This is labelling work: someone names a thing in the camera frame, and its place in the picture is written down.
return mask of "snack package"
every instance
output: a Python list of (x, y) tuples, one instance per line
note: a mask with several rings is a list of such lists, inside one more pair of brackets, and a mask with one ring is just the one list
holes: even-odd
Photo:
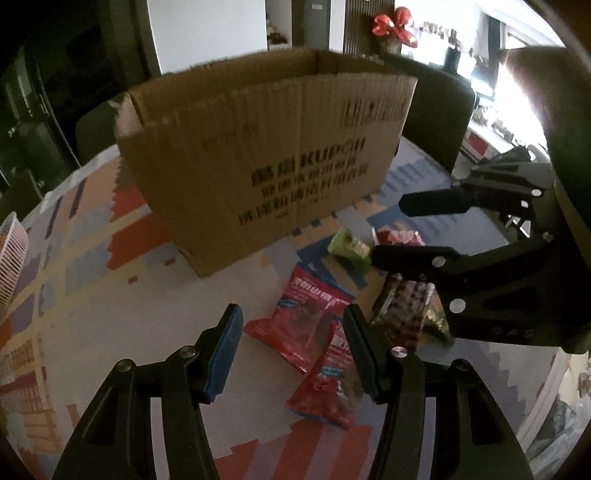
[(304, 377), (285, 406), (304, 417), (325, 421), (347, 430), (355, 422), (355, 411), (363, 398), (343, 324), (330, 324), (324, 355)]
[(362, 273), (371, 267), (371, 248), (355, 238), (350, 230), (340, 229), (330, 241), (329, 253), (337, 257), (345, 257), (351, 261), (355, 270)]
[(369, 324), (381, 330), (392, 346), (403, 346), (414, 352), (434, 291), (431, 283), (402, 280), (398, 274), (388, 274)]
[(248, 322), (243, 331), (306, 373), (326, 348), (330, 323), (342, 319), (352, 301), (350, 293), (298, 263), (273, 315)]
[[(425, 244), (419, 233), (411, 230), (396, 231), (382, 229), (374, 235), (374, 238), (376, 243), (380, 245), (414, 245), (416, 247), (420, 247)], [(391, 292), (391, 288), (394, 286), (393, 282), (396, 280), (395, 276), (396, 274), (394, 273), (391, 273), (388, 276), (386, 283), (384, 284), (384, 288), (382, 289), (382, 293), (374, 305), (374, 314), (379, 313), (379, 311), (384, 308), (386, 298)], [(436, 291), (434, 291), (431, 295), (431, 300), (428, 303), (423, 320), (415, 316), (416, 312), (420, 311), (422, 308), (419, 304), (414, 304), (414, 307), (408, 306), (406, 313), (402, 312), (402, 308), (400, 306), (397, 308), (398, 310), (395, 314), (396, 319), (390, 319), (391, 323), (395, 325), (390, 330), (390, 336), (393, 342), (402, 341), (402, 343), (399, 343), (398, 345), (403, 345), (403, 343), (406, 342), (411, 346), (414, 345), (416, 348), (416, 340), (414, 340), (414, 337), (417, 336), (418, 338), (418, 335), (420, 335), (421, 331), (424, 330), (446, 345), (454, 344), (455, 340), (449, 333), (449, 325), (447, 324), (447, 320), (445, 318), (445, 312), (441, 306), (441, 301), (439, 300), (439, 295), (437, 295)], [(386, 323), (386, 320), (384, 317), (374, 320), (375, 323), (381, 324), (382, 327), (385, 327), (384, 324)]]
[(452, 346), (456, 342), (455, 338), (449, 332), (449, 324), (447, 323), (439, 295), (437, 295), (437, 290), (433, 294), (433, 297), (431, 297), (431, 302), (429, 302), (427, 307), (423, 331), (434, 336), (447, 346)]
[(390, 230), (381, 229), (376, 234), (376, 243), (378, 245), (411, 245), (421, 247), (425, 244), (418, 232), (413, 230)]

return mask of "red snack bag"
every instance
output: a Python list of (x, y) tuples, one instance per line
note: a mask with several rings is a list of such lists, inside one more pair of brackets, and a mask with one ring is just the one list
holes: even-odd
[(330, 324), (324, 355), (316, 361), (285, 406), (298, 415), (347, 430), (355, 422), (355, 410), (362, 397), (363, 388), (343, 324), (334, 320)]
[(423, 239), (413, 230), (390, 230), (383, 229), (377, 233), (380, 245), (410, 245), (412, 247), (421, 247), (425, 244)]
[(243, 331), (271, 345), (306, 373), (322, 355), (333, 319), (341, 319), (353, 296), (298, 263), (270, 318), (252, 320)]

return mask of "window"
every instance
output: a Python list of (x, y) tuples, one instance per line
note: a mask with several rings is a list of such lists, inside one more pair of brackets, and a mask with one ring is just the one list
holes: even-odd
[[(505, 39), (505, 48), (527, 47), (528, 44), (512, 34)], [(495, 108), (503, 125), (525, 145), (540, 144), (547, 148), (544, 131), (534, 115), (528, 98), (515, 83), (504, 65), (499, 66), (499, 77), (495, 89)]]

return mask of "white laundry basket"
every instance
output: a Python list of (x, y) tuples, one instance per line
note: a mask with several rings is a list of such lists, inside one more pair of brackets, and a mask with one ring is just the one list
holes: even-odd
[(29, 237), (12, 212), (0, 226), (0, 317), (4, 316), (14, 295), (22, 264), (27, 255)]

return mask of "colorful tablecloth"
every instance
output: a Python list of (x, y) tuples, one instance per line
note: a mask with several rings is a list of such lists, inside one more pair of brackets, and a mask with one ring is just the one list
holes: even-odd
[[(417, 229), (428, 244), (468, 254), (505, 242), (477, 209), (419, 219), (400, 212), (403, 193), (450, 184), (406, 141), (376, 195), (209, 278), (199, 278), (178, 253), (119, 157), (74, 180), (28, 228), (25, 266), (0, 323), (0, 429), (39, 480), (51, 478), (81, 414), (118, 360), (139, 365), (165, 359), (217, 323), (231, 301), (243, 308), (245, 321), (268, 316), (298, 260), (352, 291), (367, 311), (383, 277), (376, 270), (360, 275), (328, 255), (330, 237), (341, 226), (366, 239), (372, 226)], [(468, 359), (516, 431), (555, 352), (468, 340), (453, 349), (429, 342), (419, 350), (433, 361)], [(222, 480), (366, 478), (384, 408), (365, 397), (348, 432), (303, 420), (284, 407), (300, 381), (277, 353), (242, 337), (225, 392), (202, 409)], [(157, 470), (167, 478), (161, 431), (154, 422)]]

